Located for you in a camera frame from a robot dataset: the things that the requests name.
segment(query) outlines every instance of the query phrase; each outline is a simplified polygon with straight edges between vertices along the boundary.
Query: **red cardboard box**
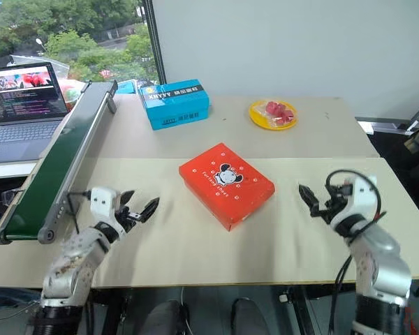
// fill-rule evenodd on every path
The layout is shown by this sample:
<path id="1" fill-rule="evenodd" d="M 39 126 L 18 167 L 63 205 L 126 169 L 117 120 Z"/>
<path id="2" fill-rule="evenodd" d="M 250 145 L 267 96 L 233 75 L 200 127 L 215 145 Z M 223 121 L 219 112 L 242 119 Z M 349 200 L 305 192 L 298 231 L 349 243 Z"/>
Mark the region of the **red cardboard box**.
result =
<path id="1" fill-rule="evenodd" d="M 228 231 L 274 193 L 270 180 L 223 143 L 180 166 L 179 173 Z"/>

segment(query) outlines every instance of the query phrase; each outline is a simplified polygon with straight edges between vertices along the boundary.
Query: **desk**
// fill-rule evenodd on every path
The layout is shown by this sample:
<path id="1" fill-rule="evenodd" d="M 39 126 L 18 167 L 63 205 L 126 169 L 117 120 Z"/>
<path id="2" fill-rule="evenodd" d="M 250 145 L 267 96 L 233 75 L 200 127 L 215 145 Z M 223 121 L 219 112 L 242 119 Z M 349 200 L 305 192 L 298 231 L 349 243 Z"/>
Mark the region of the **desk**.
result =
<path id="1" fill-rule="evenodd" d="M 320 199 L 327 199 L 325 177 L 339 168 L 377 176 L 383 209 L 388 211 L 379 224 L 401 244 L 402 257 L 413 277 L 419 278 L 419 211 L 382 158 L 248 159 L 275 183 L 277 192 L 232 232 L 186 188 L 177 170 L 184 161 L 102 158 L 97 162 L 91 186 L 136 189 L 129 203 L 132 209 L 156 196 L 161 202 L 148 223 L 112 247 L 96 272 L 95 288 L 333 282 L 348 249 L 322 219 L 310 217 L 297 186 L 308 185 Z M 88 207 L 81 208 L 78 220 L 82 227 L 94 224 Z M 0 286 L 39 288 L 61 242 L 15 241 L 0 246 Z M 353 268 L 347 281 L 355 278 Z"/>
<path id="2" fill-rule="evenodd" d="M 382 224 L 400 241 L 419 278 L 419 211 L 386 162 L 372 158 L 378 154 L 341 99 L 287 99 L 300 111 L 300 122 L 279 133 L 249 121 L 247 108 L 254 98 L 215 96 L 208 120 L 155 132 L 138 97 L 115 100 L 118 112 L 102 134 L 105 142 L 90 185 L 138 189 L 130 203 L 134 210 L 158 195 L 161 206 L 148 224 L 115 245 L 94 287 L 333 281 L 346 247 L 322 220 L 309 217 L 297 183 L 327 197 L 324 180 L 336 168 L 377 175 L 383 208 L 389 211 Z M 229 233 L 178 175 L 179 164 L 217 142 L 225 142 L 277 186 L 259 212 Z M 345 158 L 298 158 L 322 156 Z M 82 225 L 93 224 L 87 210 L 80 213 Z M 416 236 L 415 243 L 407 232 Z M 61 242 L 0 246 L 0 286 L 40 287 Z M 346 279 L 353 278 L 351 270 Z"/>

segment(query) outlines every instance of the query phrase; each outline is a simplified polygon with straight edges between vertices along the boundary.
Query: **blue box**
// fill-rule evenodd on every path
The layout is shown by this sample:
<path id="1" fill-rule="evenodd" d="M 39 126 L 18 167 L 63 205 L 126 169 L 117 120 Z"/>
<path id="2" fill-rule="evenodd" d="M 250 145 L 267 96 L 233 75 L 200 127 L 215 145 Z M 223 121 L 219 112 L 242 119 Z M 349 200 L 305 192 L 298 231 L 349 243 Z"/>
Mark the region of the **blue box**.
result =
<path id="1" fill-rule="evenodd" d="M 155 131 L 208 118 L 210 100 L 197 79 L 142 87 L 140 97 Z"/>

